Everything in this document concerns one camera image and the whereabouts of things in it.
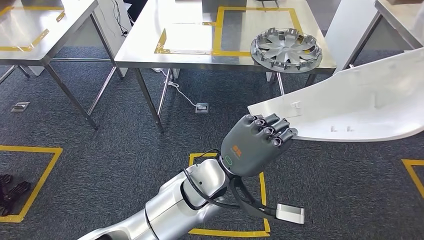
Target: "floor outlet box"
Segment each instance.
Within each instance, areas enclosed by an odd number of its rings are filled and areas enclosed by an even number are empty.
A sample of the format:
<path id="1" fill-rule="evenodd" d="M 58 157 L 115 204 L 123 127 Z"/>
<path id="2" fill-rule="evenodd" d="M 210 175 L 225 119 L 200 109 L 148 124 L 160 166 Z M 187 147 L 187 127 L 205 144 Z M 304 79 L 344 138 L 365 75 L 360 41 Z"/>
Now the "floor outlet box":
<path id="1" fill-rule="evenodd" d="M 208 103 L 196 103 L 196 113 L 197 114 L 207 114 L 209 112 Z"/>

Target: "white cable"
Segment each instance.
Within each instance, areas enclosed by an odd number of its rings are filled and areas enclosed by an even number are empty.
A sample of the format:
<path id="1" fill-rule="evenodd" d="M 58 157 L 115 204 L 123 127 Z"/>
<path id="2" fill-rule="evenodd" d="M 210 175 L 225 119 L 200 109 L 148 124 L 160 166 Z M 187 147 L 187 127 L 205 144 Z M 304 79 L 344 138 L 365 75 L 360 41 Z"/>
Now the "white cable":
<path id="1" fill-rule="evenodd" d="M 161 68 L 160 69 L 160 71 L 163 73 L 163 75 L 165 76 L 165 77 L 167 77 L 167 74 L 164 72 L 164 70 Z"/>
<path id="2" fill-rule="evenodd" d="M 175 82 L 173 82 L 173 81 L 169 81 L 168 82 L 168 85 L 170 85 L 170 86 L 173 86 L 174 88 L 176 88 L 176 90 L 181 94 L 181 95 L 183 95 L 184 96 L 184 98 L 186 98 L 190 103 L 191 103 L 191 105 L 193 105 L 194 107 L 196 107 L 196 105 L 190 100 L 190 98 L 188 98 L 186 95 L 184 95 L 184 93 L 182 93 L 181 91 L 180 91 L 180 89 L 179 89 L 179 87 L 180 87 L 180 85 L 178 85 L 177 83 L 175 83 Z"/>

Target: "floor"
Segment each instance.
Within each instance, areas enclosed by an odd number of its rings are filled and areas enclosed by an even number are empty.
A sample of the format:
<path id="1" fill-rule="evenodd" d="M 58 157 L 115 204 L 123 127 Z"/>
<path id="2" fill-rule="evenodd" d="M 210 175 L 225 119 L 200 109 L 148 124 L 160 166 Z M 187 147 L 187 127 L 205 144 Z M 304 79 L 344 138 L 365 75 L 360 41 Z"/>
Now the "floor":
<path id="1" fill-rule="evenodd" d="M 339 2 L 308 0 L 322 30 L 328 29 Z M 364 51 L 354 65 L 398 53 Z M 86 56 L 105 58 L 106 53 L 96 47 L 65 47 L 58 55 Z M 56 62 L 53 67 L 88 108 L 112 66 Z M 0 66 L 0 73 L 6 69 Z M 151 69 L 142 73 L 157 106 L 164 76 Z M 302 88 L 306 79 L 285 75 L 286 92 Z M 46 72 L 27 79 L 15 71 L 0 86 L 0 174 L 14 175 L 13 184 L 31 182 L 31 190 L 39 193 L 21 223 L 0 218 L 0 239 L 75 240 L 128 218 L 188 165 L 190 153 L 219 148 L 234 123 L 248 113 L 248 105 L 279 95 L 278 83 L 266 82 L 263 73 L 182 69 L 177 83 L 194 102 L 208 103 L 210 113 L 195 114 L 170 88 L 162 116 L 165 133 L 159 134 L 130 71 L 124 79 L 113 76 L 94 110 L 100 124 L 94 131 Z M 31 103 L 23 113 L 10 112 L 17 102 Z M 8 151 L 1 145 L 60 147 L 62 152 L 52 166 L 53 153 Z M 303 205 L 306 223 L 270 221 L 270 236 L 255 239 L 424 239 L 424 198 L 402 159 L 424 162 L 424 133 L 389 142 L 296 141 L 266 168 L 264 185 L 268 205 Z M 424 182 L 424 166 L 412 169 Z M 40 179 L 45 183 L 34 190 Z M 259 178 L 245 183 L 259 199 Z M 237 210 L 222 212 L 199 228 L 265 230 L 262 219 Z M 186 234 L 180 239 L 238 238 Z"/>

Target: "metal table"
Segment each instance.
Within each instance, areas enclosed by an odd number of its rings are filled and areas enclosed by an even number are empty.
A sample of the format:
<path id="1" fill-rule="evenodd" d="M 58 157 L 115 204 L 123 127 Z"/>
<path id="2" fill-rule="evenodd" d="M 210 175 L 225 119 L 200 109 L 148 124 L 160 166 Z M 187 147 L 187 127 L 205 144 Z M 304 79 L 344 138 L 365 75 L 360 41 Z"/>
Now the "metal table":
<path id="1" fill-rule="evenodd" d="M 358 58 L 382 18 L 399 33 L 412 49 L 419 49 L 424 46 L 424 22 L 416 22 L 417 15 L 422 7 L 421 3 L 392 5 L 387 0 L 376 0 L 374 5 L 377 14 L 353 51 L 348 65 L 352 65 Z"/>
<path id="2" fill-rule="evenodd" d="M 0 36 L 2 36 L 0 38 L 0 65 L 12 65 L 0 77 L 0 84 L 15 69 L 22 70 L 29 77 L 21 66 L 42 66 L 89 124 L 94 129 L 98 129 L 91 114 L 117 67 L 97 24 L 97 19 L 93 15 L 97 6 L 97 0 L 44 0 L 41 2 L 39 0 L 6 0 L 0 2 Z M 54 58 L 87 18 L 91 18 L 110 59 Z M 53 69 L 50 64 L 52 61 L 112 62 L 114 66 L 90 109 L 86 111 Z"/>
<path id="3" fill-rule="evenodd" d="M 270 80 L 273 73 L 254 63 L 249 49 L 256 35 L 272 27 L 296 28 L 317 39 L 323 58 L 319 67 L 307 72 L 307 85 L 317 74 L 334 72 L 336 63 L 305 0 L 148 0 L 115 62 L 135 69 L 155 123 L 162 130 L 160 116 L 173 71 L 168 71 L 156 110 L 139 68 L 268 72 Z"/>

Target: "yellow floor marking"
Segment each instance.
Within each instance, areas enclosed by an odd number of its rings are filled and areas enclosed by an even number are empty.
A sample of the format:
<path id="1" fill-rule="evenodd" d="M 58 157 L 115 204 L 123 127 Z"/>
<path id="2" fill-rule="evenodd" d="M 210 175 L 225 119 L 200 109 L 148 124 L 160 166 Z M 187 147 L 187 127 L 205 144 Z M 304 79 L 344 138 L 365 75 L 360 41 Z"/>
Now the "yellow floor marking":
<path id="1" fill-rule="evenodd" d="M 424 166 L 424 160 L 411 160 L 411 159 L 402 159 L 403 164 L 405 165 L 406 170 L 408 171 L 410 177 L 412 178 L 413 183 L 415 184 L 418 192 L 421 194 L 424 199 L 424 186 L 421 183 L 420 178 L 415 173 L 412 166 Z"/>
<path id="2" fill-rule="evenodd" d="M 194 164 L 195 158 L 200 157 L 203 153 L 190 153 L 188 157 L 188 166 Z M 216 157 L 216 153 L 206 153 L 203 157 Z M 267 205 L 267 193 L 265 189 L 265 178 L 264 173 L 261 172 L 259 174 L 259 182 L 260 182 L 260 198 L 262 200 L 263 205 Z M 269 237 L 271 228 L 268 223 L 268 219 L 263 219 L 263 224 L 265 230 L 263 231 L 227 231 L 227 230 L 212 230 L 212 229 L 201 229 L 201 228 L 193 228 L 189 231 L 189 234 L 196 235 L 207 235 L 207 236 L 217 236 L 217 237 L 233 237 L 233 238 L 259 238 L 259 237 Z"/>
<path id="3" fill-rule="evenodd" d="M 52 171 L 53 167 L 55 166 L 56 161 L 62 153 L 62 148 L 0 145 L 0 151 L 53 154 L 53 157 L 51 158 L 40 179 L 32 190 L 31 195 L 29 195 L 28 200 L 26 200 L 26 203 L 23 205 L 23 208 L 20 213 L 18 215 L 0 216 L 0 223 L 20 223 L 22 222 L 22 220 L 24 220 L 25 215 L 28 213 L 28 210 L 30 209 L 37 195 L 39 194 L 43 184 L 46 182 L 46 179 Z"/>

